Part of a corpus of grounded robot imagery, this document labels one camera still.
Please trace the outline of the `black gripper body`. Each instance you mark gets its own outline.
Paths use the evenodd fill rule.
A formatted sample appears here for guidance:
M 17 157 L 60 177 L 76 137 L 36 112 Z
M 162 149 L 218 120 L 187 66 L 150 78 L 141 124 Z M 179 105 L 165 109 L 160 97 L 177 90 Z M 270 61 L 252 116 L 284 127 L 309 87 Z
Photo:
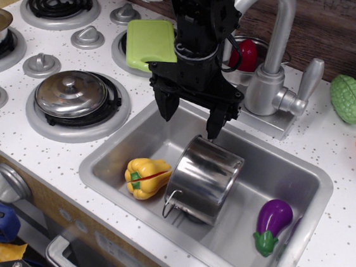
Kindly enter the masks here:
M 224 78 L 216 59 L 179 55 L 175 63 L 149 62 L 150 84 L 203 108 L 221 109 L 227 120 L 237 119 L 244 95 Z

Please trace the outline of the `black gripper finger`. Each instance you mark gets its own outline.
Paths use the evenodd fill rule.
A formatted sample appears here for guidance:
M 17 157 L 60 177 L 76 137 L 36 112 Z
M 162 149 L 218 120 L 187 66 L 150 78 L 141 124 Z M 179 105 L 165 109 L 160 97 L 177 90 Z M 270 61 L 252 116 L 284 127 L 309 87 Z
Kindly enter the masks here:
M 177 111 L 180 100 L 179 95 L 168 93 L 163 89 L 155 87 L 154 96 L 161 116 L 168 122 Z
M 213 140 L 218 137 L 222 127 L 226 124 L 227 112 L 221 109 L 211 109 L 207 120 L 207 138 Z

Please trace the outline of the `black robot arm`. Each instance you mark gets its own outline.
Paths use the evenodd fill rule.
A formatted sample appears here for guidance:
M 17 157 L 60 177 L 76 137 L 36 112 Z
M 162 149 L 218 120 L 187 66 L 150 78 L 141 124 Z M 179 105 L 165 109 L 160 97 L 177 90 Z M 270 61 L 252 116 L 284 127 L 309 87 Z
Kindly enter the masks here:
M 234 0 L 171 0 L 177 23 L 177 61 L 150 60 L 150 85 L 161 116 L 169 121 L 184 99 L 209 110 L 208 139 L 237 119 L 244 95 L 224 78 L 224 42 L 238 47 L 232 33 L 239 27 Z

